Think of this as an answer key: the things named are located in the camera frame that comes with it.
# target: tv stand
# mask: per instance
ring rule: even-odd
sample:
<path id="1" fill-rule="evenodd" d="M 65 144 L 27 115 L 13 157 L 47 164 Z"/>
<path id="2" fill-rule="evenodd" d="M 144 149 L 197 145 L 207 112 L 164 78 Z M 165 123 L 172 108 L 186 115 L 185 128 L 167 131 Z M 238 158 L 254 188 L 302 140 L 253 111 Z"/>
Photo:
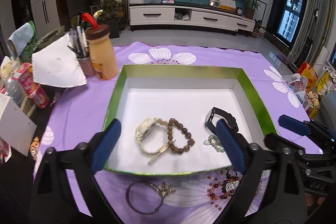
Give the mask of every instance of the tv stand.
<path id="1" fill-rule="evenodd" d="M 177 20 L 175 12 L 187 14 L 189 19 Z M 255 22 L 235 12 L 195 3 L 131 4 L 129 5 L 131 30 L 178 28 L 228 30 L 236 34 L 244 30 L 253 32 Z"/>

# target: black watch strap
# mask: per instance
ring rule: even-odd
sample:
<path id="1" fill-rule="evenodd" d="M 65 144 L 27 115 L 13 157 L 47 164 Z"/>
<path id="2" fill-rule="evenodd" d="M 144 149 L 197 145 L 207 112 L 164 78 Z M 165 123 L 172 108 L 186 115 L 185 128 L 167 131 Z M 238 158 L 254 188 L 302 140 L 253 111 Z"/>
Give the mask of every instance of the black watch strap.
<path id="1" fill-rule="evenodd" d="M 226 121 L 227 121 L 227 124 L 228 126 L 230 127 L 230 129 L 237 133 L 238 132 L 238 125 L 237 125 L 237 122 L 236 122 L 236 118 L 233 117 L 231 115 L 231 113 L 228 113 L 220 108 L 217 108 L 217 107 L 213 107 L 211 109 L 211 114 L 210 114 L 210 117 L 209 119 L 205 122 L 205 126 L 213 133 L 216 135 L 216 127 L 214 126 L 214 124 L 212 123 L 212 119 L 214 117 L 214 115 L 219 115 L 219 116 L 222 116 Z"/>

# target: tile floor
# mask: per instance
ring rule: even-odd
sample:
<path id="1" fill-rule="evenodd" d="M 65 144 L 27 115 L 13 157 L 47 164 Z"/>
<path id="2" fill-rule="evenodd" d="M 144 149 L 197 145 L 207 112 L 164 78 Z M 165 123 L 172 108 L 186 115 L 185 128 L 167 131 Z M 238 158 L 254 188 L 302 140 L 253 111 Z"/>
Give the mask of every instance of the tile floor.
<path id="1" fill-rule="evenodd" d="M 216 32 L 190 30 L 124 30 L 119 38 L 111 39 L 113 46 L 127 46 L 141 41 L 150 46 L 202 46 L 232 48 L 261 53 L 283 76 L 292 75 L 291 71 L 277 57 L 281 52 L 265 38 L 236 36 Z"/>

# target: gray curtain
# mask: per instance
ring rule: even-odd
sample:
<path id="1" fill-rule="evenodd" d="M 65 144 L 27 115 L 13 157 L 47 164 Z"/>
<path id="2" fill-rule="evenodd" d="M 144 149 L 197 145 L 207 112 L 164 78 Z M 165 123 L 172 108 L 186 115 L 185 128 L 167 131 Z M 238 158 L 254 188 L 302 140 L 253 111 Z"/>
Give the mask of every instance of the gray curtain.
<path id="1" fill-rule="evenodd" d="M 330 2 L 331 0 L 307 0 L 306 9 L 298 36 L 296 37 L 292 50 L 288 55 L 290 62 L 295 62 L 298 59 L 306 43 L 307 37 L 310 37 L 314 40 L 307 61 L 310 62 L 311 60 L 315 60 L 320 52 L 321 43 L 323 41 L 323 37 L 325 36 L 325 30 L 331 8 Z M 319 17 L 316 22 L 315 30 L 313 30 L 315 9 L 319 9 Z"/>

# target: purple tablecloth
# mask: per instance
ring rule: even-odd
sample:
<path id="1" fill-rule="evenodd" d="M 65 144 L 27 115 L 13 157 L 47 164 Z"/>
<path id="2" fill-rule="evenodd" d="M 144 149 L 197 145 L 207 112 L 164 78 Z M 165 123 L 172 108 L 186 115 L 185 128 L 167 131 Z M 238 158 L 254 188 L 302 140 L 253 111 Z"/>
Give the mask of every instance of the purple tablecloth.
<path id="1" fill-rule="evenodd" d="M 307 153 L 319 153 L 319 148 L 309 139 L 300 137 L 278 125 L 278 118 L 282 114 L 301 121 L 308 120 L 308 116 L 280 74 L 261 54 L 218 48 L 150 47 L 141 42 L 134 42 L 127 47 L 115 47 L 114 50 L 120 68 L 123 64 L 129 63 L 193 64 L 243 68 L 267 107 L 278 133 L 305 147 Z M 96 132 L 102 130 L 116 79 L 117 77 L 109 81 L 100 81 L 93 77 L 88 79 L 88 84 L 85 86 L 66 90 L 50 116 L 48 127 L 41 140 L 35 172 L 47 147 L 53 146 L 56 150 L 73 149 L 80 142 L 88 142 Z M 68 171 L 68 177 L 79 210 L 90 214 L 79 191 L 74 173 Z M 210 198 L 208 195 L 211 185 L 226 179 L 226 170 L 183 177 L 154 178 L 150 181 L 156 185 L 164 181 L 167 185 L 174 187 L 176 192 L 165 198 L 158 213 L 141 215 L 127 205 L 125 190 L 130 183 L 141 179 L 148 180 L 148 178 L 104 170 L 98 172 L 95 178 L 107 200 L 125 223 L 211 224 L 230 199 Z M 265 171 L 249 213 L 258 209 L 267 181 L 268 172 Z M 220 188 L 216 190 L 216 196 L 220 194 Z M 155 208 L 156 200 L 150 196 L 151 189 L 148 191 L 134 194 L 134 202 L 137 203 L 137 200 L 147 198 L 146 204 L 151 204 L 152 208 Z"/>

